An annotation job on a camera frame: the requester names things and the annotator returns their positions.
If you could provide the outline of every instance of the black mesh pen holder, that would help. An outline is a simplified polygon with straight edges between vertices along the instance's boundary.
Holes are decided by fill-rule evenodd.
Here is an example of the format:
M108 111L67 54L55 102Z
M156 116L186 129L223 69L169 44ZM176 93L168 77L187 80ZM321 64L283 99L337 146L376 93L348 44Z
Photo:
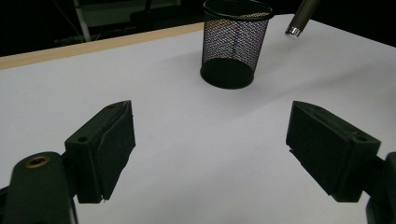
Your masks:
M255 0L207 0L204 12L202 78L223 89L248 86L273 10Z

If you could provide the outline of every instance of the white table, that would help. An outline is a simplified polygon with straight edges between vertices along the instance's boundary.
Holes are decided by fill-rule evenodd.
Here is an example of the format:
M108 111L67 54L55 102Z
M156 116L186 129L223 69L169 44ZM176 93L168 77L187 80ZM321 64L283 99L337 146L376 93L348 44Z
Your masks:
M396 150L396 49L311 21L300 39L271 19L253 83L200 77L203 32L0 71L0 183L106 105L132 100L137 146L110 201L80 223L366 223L326 195L285 144L291 103L322 106Z

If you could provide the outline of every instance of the cable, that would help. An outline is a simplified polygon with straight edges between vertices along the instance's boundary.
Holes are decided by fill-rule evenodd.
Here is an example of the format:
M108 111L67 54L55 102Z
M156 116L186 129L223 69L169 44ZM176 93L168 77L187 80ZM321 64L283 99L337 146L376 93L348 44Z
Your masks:
M61 14L64 16L64 18L67 20L67 22L69 22L69 24L73 27L73 29L76 31L81 43L84 43L84 40L81 38L81 34L79 33L78 29L76 28L76 26L73 24L73 22L71 22L67 16L64 14L64 12L62 11L62 9L59 7L58 3L55 2L55 0L52 0L53 4L55 4L55 6L58 8L58 10L61 12Z

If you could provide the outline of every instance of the dark background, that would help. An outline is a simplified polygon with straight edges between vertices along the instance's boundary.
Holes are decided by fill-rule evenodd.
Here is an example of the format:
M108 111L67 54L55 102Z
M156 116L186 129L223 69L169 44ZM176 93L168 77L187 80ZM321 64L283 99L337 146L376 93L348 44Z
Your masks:
M103 0L80 0L80 3L101 1ZM182 6L203 15L203 2L204 0L184 0ZM278 15L295 13L302 1L264 2ZM73 0L0 0L0 56L59 47L54 40L75 36L76 30L57 6L82 33ZM396 47L396 22L391 16L391 9L390 0L321 0L312 19ZM90 28L90 32L94 33L95 29Z

